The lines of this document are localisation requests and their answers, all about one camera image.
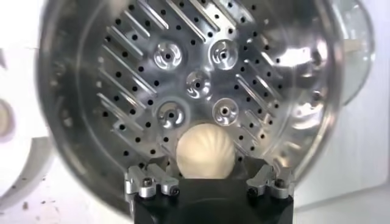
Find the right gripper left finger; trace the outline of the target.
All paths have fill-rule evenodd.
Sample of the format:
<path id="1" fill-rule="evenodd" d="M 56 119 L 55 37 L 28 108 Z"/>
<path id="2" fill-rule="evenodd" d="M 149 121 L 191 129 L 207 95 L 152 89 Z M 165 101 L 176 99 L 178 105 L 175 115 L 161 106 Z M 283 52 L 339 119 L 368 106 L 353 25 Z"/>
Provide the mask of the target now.
<path id="1" fill-rule="evenodd" d="M 169 197 L 180 194 L 179 180 L 170 176 L 157 164 L 130 166 L 124 174 L 124 193 L 126 197 L 138 195 L 141 198 L 152 198 L 158 193 Z"/>

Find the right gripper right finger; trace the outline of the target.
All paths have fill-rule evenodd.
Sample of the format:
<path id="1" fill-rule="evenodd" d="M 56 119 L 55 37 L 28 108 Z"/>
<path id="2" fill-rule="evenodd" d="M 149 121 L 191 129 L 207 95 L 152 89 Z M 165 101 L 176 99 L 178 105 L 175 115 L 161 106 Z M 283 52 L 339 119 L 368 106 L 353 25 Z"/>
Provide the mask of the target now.
<path id="1" fill-rule="evenodd" d="M 275 169 L 265 161 L 246 161 L 246 192 L 249 198 L 267 192 L 276 199 L 294 198 L 293 172 L 290 167 Z"/>

